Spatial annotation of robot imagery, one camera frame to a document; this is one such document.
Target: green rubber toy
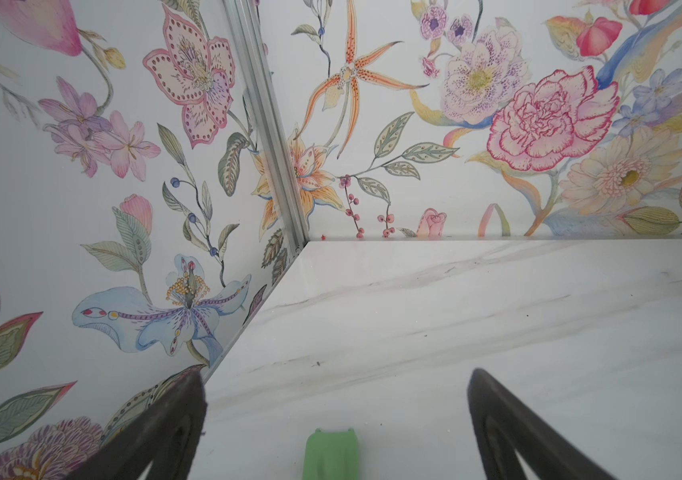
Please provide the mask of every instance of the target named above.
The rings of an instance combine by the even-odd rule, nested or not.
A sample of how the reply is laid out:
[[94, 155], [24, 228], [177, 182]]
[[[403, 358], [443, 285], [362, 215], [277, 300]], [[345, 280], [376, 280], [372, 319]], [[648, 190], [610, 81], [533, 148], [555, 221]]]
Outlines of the green rubber toy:
[[319, 428], [307, 439], [303, 457], [302, 480], [358, 480], [359, 450], [357, 435], [323, 432]]

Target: white marble countertop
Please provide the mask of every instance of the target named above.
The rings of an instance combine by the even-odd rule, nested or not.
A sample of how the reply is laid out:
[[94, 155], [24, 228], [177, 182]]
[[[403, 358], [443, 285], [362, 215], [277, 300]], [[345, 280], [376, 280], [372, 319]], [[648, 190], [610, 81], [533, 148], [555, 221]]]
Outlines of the white marble countertop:
[[682, 240], [312, 242], [206, 385], [189, 478], [484, 478], [483, 367], [621, 480], [682, 478]]

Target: orange orchid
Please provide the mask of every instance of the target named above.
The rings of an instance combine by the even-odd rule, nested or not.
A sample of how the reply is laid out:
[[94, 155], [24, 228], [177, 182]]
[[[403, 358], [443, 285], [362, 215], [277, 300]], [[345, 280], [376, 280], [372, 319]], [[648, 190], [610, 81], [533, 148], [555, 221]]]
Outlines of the orange orchid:
[[423, 88], [426, 85], [411, 85], [406, 84], [393, 78], [386, 77], [380, 73], [371, 72], [366, 67], [371, 63], [374, 63], [381, 55], [386, 53], [393, 45], [400, 42], [391, 42], [382, 47], [378, 47], [376, 50], [363, 55], [361, 57], [355, 58], [357, 55], [357, 15], [354, 10], [354, 0], [347, 0], [346, 2], [346, 20], [349, 24], [349, 28], [346, 33], [346, 63], [341, 68], [341, 72], [328, 78], [325, 82], [322, 82], [320, 86], [312, 93], [312, 97], [309, 99], [309, 106], [307, 107], [307, 116], [303, 120], [303, 126], [301, 127], [298, 135], [301, 135], [303, 130], [307, 127], [309, 119], [312, 117], [312, 111], [314, 106], [323, 94], [325, 94], [325, 108], [332, 108], [336, 106], [341, 92], [346, 90], [346, 95], [344, 97], [344, 107], [346, 110], [346, 102], [349, 101], [349, 91], [352, 93], [352, 107], [351, 107], [351, 119], [349, 120], [349, 132], [346, 134], [346, 140], [341, 146], [338, 155], [341, 155], [349, 139], [352, 137], [352, 132], [357, 124], [357, 117], [359, 116], [359, 80], [363, 82], [368, 82], [374, 85], [383, 85], [384, 87], [391, 88], [393, 90], [413, 90], [415, 88]]

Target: painted flower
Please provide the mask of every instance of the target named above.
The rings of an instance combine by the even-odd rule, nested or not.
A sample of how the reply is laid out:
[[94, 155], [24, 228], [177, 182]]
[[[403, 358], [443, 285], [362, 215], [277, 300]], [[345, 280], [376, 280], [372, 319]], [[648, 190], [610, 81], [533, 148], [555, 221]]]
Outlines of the painted flower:
[[0, 454], [0, 480], [63, 480], [98, 451], [101, 436], [102, 427], [87, 417], [38, 428]]
[[645, 107], [646, 111], [656, 111], [666, 108], [672, 103], [672, 96], [682, 91], [682, 69], [666, 75], [662, 69], [658, 69], [650, 76], [650, 86], [637, 85], [632, 93], [636, 102]]
[[682, 157], [679, 135], [642, 127], [632, 138], [615, 137], [605, 148], [573, 165], [560, 182], [562, 199], [581, 215], [615, 214], [671, 176]]
[[0, 0], [0, 21], [24, 42], [71, 56], [82, 51], [69, 0]]
[[52, 98], [44, 98], [37, 103], [42, 110], [58, 121], [58, 127], [67, 130], [69, 125], [76, 125], [83, 137], [89, 135], [88, 130], [109, 131], [112, 126], [106, 118], [96, 115], [98, 105], [93, 95], [84, 93], [79, 95], [74, 87], [61, 77], [56, 77], [58, 92], [65, 103]]
[[147, 234], [152, 233], [152, 204], [149, 200], [141, 195], [133, 194], [120, 204], [120, 210], [134, 216], [147, 229]]
[[437, 69], [437, 65], [435, 65], [433, 60], [430, 60], [426, 57], [421, 57], [421, 65], [424, 69], [424, 75], [429, 78], [437, 78], [439, 75], [439, 69]]
[[[300, 188], [299, 196], [301, 197], [301, 208], [304, 217], [307, 220], [309, 219], [315, 205], [328, 205], [343, 211], [343, 203], [331, 186], [333, 176], [325, 170], [321, 170], [325, 164], [328, 148], [317, 147], [316, 145], [306, 148], [298, 136], [298, 128], [295, 128], [288, 139], [288, 149], [290, 150], [290, 163], [293, 166], [293, 173], [296, 175], [296, 182], [298, 188]], [[267, 207], [263, 212], [263, 220], [261, 221], [260, 238], [263, 232], [277, 221], [277, 211], [273, 205], [271, 189], [269, 188], [267, 176], [263, 172], [263, 165], [259, 168], [259, 172], [261, 173], [261, 178], [253, 195], [258, 195], [268, 200]]]
[[584, 57], [596, 57], [605, 52], [618, 38], [624, 25], [599, 17], [576, 38], [576, 46]]
[[211, 289], [205, 284], [200, 262], [193, 256], [176, 255], [175, 265], [177, 271], [165, 278], [166, 300], [174, 308], [159, 308], [147, 302], [141, 291], [118, 286], [80, 302], [72, 312], [72, 322], [106, 333], [123, 352], [140, 352], [160, 342], [172, 356], [184, 343], [200, 340], [213, 364], [223, 352], [214, 335], [219, 319], [243, 305], [250, 275], [241, 282], [228, 283], [216, 296], [206, 299]]
[[46, 125], [43, 130], [50, 133], [53, 141], [58, 144], [54, 151], [57, 154], [69, 155], [71, 161], [79, 159], [82, 172], [88, 177], [93, 178], [96, 175], [97, 162], [109, 165], [110, 160], [106, 156], [106, 149], [95, 140], [86, 140], [76, 125], [68, 125], [64, 128]]
[[658, 12], [669, 5], [671, 0], [634, 0], [629, 5], [629, 13], [634, 15], [649, 15]]
[[657, 111], [647, 112], [646, 110], [640, 106], [639, 102], [635, 102], [633, 108], [629, 108], [629, 105], [621, 105], [620, 112], [624, 117], [613, 122], [615, 128], [620, 128], [618, 134], [621, 137], [629, 137], [634, 130], [652, 124], [661, 117]]
[[112, 123], [112, 132], [97, 132], [93, 137], [104, 148], [112, 150], [112, 171], [119, 178], [125, 178], [130, 167], [135, 178], [146, 180], [147, 166], [144, 158], [157, 157], [160, 148], [152, 142], [144, 141], [142, 122], [137, 121], [128, 130], [122, 114], [116, 110], [110, 115], [109, 121]]
[[522, 38], [509, 27], [487, 28], [453, 57], [440, 88], [442, 112], [451, 120], [479, 124], [530, 79], [520, 57]]
[[421, 15], [421, 36], [426, 40], [442, 37], [448, 14], [439, 5], [429, 5]]
[[219, 128], [227, 126], [232, 104], [234, 60], [229, 41], [213, 37], [206, 42], [200, 30], [165, 10], [163, 35], [167, 50], [159, 48], [144, 57], [144, 67], [166, 97], [182, 105], [181, 123], [192, 148], [210, 144]]
[[475, 24], [471, 21], [469, 15], [461, 15], [461, 18], [456, 18], [448, 28], [448, 40], [460, 47], [466, 43], [467, 40], [471, 42], [471, 35], [475, 32]]
[[515, 170], [544, 171], [591, 151], [610, 128], [618, 84], [596, 89], [594, 69], [527, 84], [493, 119], [488, 152]]
[[418, 238], [437, 239], [442, 236], [442, 229], [445, 228], [445, 220], [447, 219], [447, 214], [438, 214], [437, 210], [427, 208], [423, 216], [421, 216], [421, 223], [415, 235]]

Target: flower stem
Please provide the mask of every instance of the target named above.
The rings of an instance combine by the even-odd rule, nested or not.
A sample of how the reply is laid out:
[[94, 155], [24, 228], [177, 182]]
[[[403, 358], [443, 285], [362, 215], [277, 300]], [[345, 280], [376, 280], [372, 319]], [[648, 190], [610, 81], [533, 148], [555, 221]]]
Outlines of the flower stem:
[[194, 348], [194, 345], [192, 345], [191, 340], [187, 342], [187, 348], [189, 349], [189, 352], [192, 354], [195, 360], [197, 360], [200, 363], [204, 363], [206, 367], [211, 366], [211, 362], [204, 356], [202, 356], [202, 354], [196, 348]]
[[86, 57], [88, 57], [88, 60], [90, 60], [95, 66], [96, 69], [98, 70], [98, 73], [101, 74], [102, 78], [104, 78], [104, 82], [106, 82], [106, 100], [104, 103], [96, 109], [96, 116], [101, 116], [101, 114], [104, 113], [104, 110], [106, 110], [106, 107], [109, 105], [109, 102], [112, 101], [112, 95], [115, 94], [115, 89], [112, 87], [112, 82], [109, 80], [109, 75], [107, 75], [106, 70], [104, 67], [98, 63], [98, 60], [96, 60], [96, 57], [93, 56], [90, 52], [88, 52], [87, 49], [83, 48], [82, 53], [86, 54]]
[[149, 292], [147, 292], [147, 283], [144, 280], [144, 266], [139, 265], [138, 266], [138, 283], [141, 284], [142, 286], [142, 293], [144, 293], [144, 298], [147, 299], [147, 302], [149, 302], [149, 305], [152, 304], [152, 299], [149, 298]]
[[480, 9], [477, 12], [477, 23], [475, 23], [475, 32], [471, 35], [471, 41], [473, 42], [477, 38], [477, 31], [480, 29], [480, 18], [482, 18], [482, 0], [477, 0], [480, 4]]
[[549, 177], [551, 178], [551, 193], [549, 193], [549, 200], [543, 210], [540, 210], [536, 214], [535, 220], [533, 220], [533, 224], [528, 231], [525, 232], [525, 236], [532, 235], [538, 227], [544, 223], [546, 216], [551, 212], [551, 209], [554, 208], [554, 201], [557, 200], [557, 188], [559, 187], [559, 172], [550, 171]]
[[349, 103], [349, 85], [346, 85], [346, 93], [344, 94], [343, 97], [343, 110], [341, 110], [341, 117], [339, 118], [339, 122], [336, 124], [336, 129], [333, 131], [333, 134], [330, 135], [330, 138], [328, 139], [327, 142], [325, 142], [325, 146], [329, 147], [330, 144], [336, 139], [336, 135], [339, 134], [339, 130], [341, 130], [341, 123], [344, 120], [344, 117], [346, 117], [346, 105]]

